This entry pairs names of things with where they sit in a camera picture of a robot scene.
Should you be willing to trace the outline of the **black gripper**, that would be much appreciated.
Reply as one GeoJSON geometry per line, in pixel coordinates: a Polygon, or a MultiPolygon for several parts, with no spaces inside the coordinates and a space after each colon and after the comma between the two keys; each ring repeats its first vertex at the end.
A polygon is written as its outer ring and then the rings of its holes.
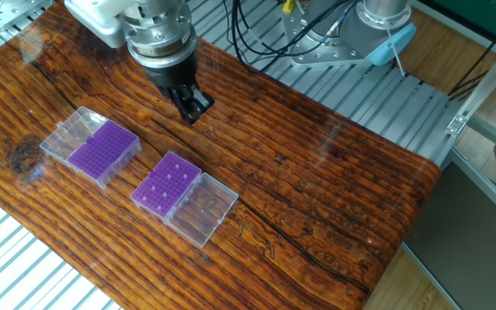
{"type": "Polygon", "coordinates": [[[150,80],[159,88],[173,88],[172,101],[181,118],[193,125],[214,104],[196,82],[198,68],[194,48],[139,49],[138,62],[150,80]]]}

